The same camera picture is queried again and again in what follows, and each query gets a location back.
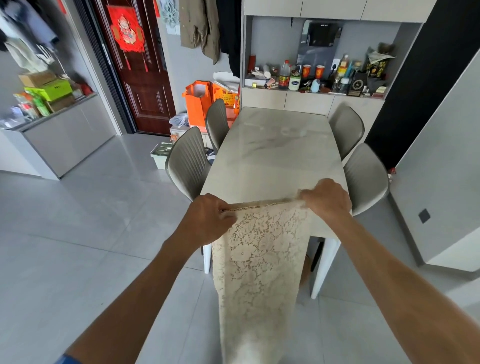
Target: person's left arm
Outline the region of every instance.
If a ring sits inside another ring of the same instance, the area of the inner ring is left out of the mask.
[[[67,349],[81,364],[133,364],[180,270],[192,253],[214,242],[235,222],[220,218],[228,204],[196,198],[178,228],[140,275]]]

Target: chinese new year decoration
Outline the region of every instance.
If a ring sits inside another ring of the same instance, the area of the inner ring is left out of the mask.
[[[112,20],[110,29],[120,49],[124,52],[145,52],[144,30],[138,24],[135,8],[130,6],[107,5],[107,9]],[[131,69],[126,56],[125,60],[128,68]]]

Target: marble tabletop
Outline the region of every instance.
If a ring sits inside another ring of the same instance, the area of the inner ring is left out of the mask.
[[[335,139],[323,115],[242,108],[218,151],[202,194],[229,204],[294,197],[332,178],[347,190]],[[311,236],[335,238],[312,213]]]

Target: chair backrest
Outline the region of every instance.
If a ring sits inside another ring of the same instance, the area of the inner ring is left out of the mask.
[[[227,110],[225,109],[225,102],[222,99],[218,98],[212,106],[208,108],[205,125],[213,149],[215,153],[217,153],[229,131]]]
[[[347,104],[341,103],[329,120],[342,160],[352,151],[365,133],[361,117]]]
[[[165,161],[165,170],[191,201],[200,195],[210,170],[200,129],[192,127],[178,138]]]
[[[352,215],[368,210],[388,194],[388,174],[380,159],[365,143],[353,151],[344,167]]]

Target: dark red wooden door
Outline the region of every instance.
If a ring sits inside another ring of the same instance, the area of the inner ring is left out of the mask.
[[[163,50],[153,1],[94,0],[94,5],[138,131],[170,135],[168,121],[175,115],[175,106],[168,73],[162,61]],[[144,31],[145,52],[124,52],[120,48],[110,29],[112,19],[107,4],[135,9],[138,23]]]

